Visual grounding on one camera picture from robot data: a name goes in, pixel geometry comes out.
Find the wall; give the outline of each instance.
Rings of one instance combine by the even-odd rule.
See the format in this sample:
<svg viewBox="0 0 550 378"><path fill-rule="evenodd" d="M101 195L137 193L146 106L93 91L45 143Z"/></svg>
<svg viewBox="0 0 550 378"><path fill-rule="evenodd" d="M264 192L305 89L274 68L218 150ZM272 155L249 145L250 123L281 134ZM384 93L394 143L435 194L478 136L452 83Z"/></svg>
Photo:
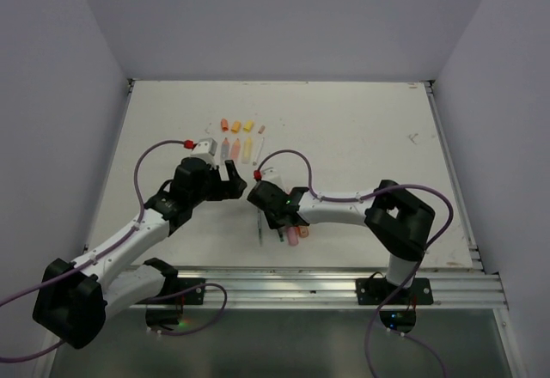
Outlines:
<svg viewBox="0 0 550 378"><path fill-rule="evenodd" d="M435 78L480 0L89 0L145 79Z"/></svg>
<svg viewBox="0 0 550 378"><path fill-rule="evenodd" d="M522 353L550 374L550 0L483 0L437 80L437 106L488 271Z"/></svg>
<svg viewBox="0 0 550 378"><path fill-rule="evenodd" d="M125 106L85 0L0 0L0 297L82 251ZM35 294L1 308L0 354L40 349ZM33 363L0 364L30 376Z"/></svg>

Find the white table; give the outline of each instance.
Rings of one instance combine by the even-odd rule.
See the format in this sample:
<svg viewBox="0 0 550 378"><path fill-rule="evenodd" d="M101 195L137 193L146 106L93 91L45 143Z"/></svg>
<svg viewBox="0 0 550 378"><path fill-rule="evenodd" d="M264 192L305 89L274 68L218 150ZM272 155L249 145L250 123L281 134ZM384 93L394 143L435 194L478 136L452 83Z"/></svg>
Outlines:
<svg viewBox="0 0 550 378"><path fill-rule="evenodd" d="M314 168L317 191L374 188L381 179L432 186L456 207L449 174L430 105L421 83L364 82L145 82L133 89L130 106L108 176L90 246L99 245L137 212L132 171L138 157L164 139L218 143L265 137L263 155L277 149L301 150ZM255 121L252 133L222 133L220 119ZM266 126L263 135L257 130ZM144 197L172 178L181 147L151 153L139 175ZM292 155L275 157L284 183L307 184L303 162ZM157 257L176 266L239 267L384 267L388 253L368 229L319 224L297 247L278 240L263 224L258 239L257 210L246 201L254 185L252 165L237 163L248 182L239 200L204 203L192 220L142 258ZM431 195L416 193L436 210L432 233L447 218L446 208ZM458 214L448 232L426 255L424 268L470 268L472 260Z"/></svg>

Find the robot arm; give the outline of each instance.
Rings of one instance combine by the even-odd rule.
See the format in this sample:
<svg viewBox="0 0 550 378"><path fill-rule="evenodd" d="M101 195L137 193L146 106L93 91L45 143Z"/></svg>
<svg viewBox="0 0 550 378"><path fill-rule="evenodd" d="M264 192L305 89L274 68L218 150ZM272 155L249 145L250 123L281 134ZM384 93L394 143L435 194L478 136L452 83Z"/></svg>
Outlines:
<svg viewBox="0 0 550 378"><path fill-rule="evenodd" d="M47 266L43 281L93 262L40 290L34 320L79 349L94 339L105 321L118 312L146 298L177 292L177 271L159 259L149 259L135 271L123 271L143 252L186 223L202 202L242 196L247 184L233 161L225 162L229 180L221 179L214 162L216 148L217 143L211 138L199 141L176 168L174 178L144 204L141 222L137 215L97 248L70 263L56 259ZM128 239L103 256L132 227L136 230Z"/></svg>
<svg viewBox="0 0 550 378"><path fill-rule="evenodd" d="M397 184L392 180L383 180L376 189L394 185ZM315 197L307 187L295 187L287 194L275 169L267 168L261 171L261 180L247 199L265 213L271 229L314 223L348 223L369 228L390 253L386 280L398 286L422 260L436 214L428 204L404 189L360 200L372 192L322 193ZM323 198L357 200L331 202ZM412 282L411 277L404 288Z"/></svg>

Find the red connector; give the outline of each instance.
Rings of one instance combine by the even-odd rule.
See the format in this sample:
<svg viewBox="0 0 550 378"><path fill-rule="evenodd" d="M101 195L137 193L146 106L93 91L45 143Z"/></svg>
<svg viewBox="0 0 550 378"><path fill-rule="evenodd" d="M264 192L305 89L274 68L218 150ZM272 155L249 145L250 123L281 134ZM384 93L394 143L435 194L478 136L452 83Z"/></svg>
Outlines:
<svg viewBox="0 0 550 378"><path fill-rule="evenodd" d="M193 140L186 140L183 142L183 147L186 149L195 149L197 144Z"/></svg>

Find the gray floor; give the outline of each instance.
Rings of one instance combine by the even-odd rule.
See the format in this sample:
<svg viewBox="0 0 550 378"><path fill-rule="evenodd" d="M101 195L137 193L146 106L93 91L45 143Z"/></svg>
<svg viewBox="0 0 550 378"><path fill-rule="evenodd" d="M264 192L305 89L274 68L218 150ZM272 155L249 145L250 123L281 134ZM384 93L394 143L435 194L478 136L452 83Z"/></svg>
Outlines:
<svg viewBox="0 0 550 378"><path fill-rule="evenodd" d="M186 311L190 326L210 311ZM228 311L212 328L182 338L145 333L144 311L109 321L95 341L58 351L52 378L370 377L365 311ZM492 311L424 311L412 333L437 350L449 376L510 377ZM377 328L372 356L381 376L443 376L425 349Z"/></svg>

